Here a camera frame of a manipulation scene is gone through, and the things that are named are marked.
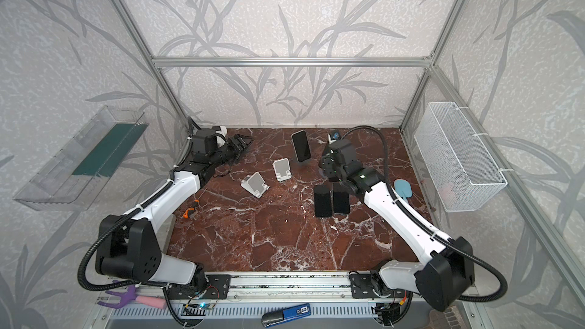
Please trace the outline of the black phone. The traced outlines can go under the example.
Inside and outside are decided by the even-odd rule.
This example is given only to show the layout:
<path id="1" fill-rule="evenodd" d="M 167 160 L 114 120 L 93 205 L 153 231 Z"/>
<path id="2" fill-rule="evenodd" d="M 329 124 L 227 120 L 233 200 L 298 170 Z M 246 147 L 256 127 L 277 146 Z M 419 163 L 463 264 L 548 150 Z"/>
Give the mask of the black phone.
<path id="1" fill-rule="evenodd" d="M 335 214 L 348 215 L 350 213 L 350 196 L 341 183 L 332 185 L 332 203 Z"/>

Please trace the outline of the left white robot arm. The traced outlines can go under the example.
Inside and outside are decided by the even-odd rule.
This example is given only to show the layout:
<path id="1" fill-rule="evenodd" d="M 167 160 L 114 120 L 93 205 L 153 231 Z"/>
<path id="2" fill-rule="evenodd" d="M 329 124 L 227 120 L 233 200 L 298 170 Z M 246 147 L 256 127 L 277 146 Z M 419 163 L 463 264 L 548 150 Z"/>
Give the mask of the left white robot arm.
<path id="1" fill-rule="evenodd" d="M 201 264 L 162 253 L 156 234 L 162 224 L 224 165 L 236 164 L 253 138 L 228 136 L 221 126 L 202 128 L 188 120 L 187 148 L 166 183 L 123 215 L 109 215 L 81 260 L 82 289 L 99 292 L 131 285 L 183 286 L 203 292 L 208 280 Z"/>

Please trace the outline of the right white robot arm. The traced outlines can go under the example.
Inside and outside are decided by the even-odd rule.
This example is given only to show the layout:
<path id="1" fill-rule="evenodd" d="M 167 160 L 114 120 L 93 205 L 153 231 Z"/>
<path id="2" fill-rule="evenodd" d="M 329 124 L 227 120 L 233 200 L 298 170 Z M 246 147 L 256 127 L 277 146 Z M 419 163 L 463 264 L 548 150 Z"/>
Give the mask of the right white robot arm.
<path id="1" fill-rule="evenodd" d="M 389 260 L 376 268 L 371 277 L 378 295 L 402 289 L 408 296 L 420 296 L 440 312 L 455 301 L 494 302 L 506 295 L 507 279 L 497 268 L 476 257 L 467 240 L 451 238 L 399 196 L 390 184 L 387 161 L 380 172 L 364 166 L 347 135 L 332 131 L 328 134 L 319 167 L 330 182 L 340 183 L 350 195 L 393 227 L 418 259 L 417 262 Z M 467 294 L 475 283 L 475 267 L 483 268 L 498 281 L 494 292 Z"/>

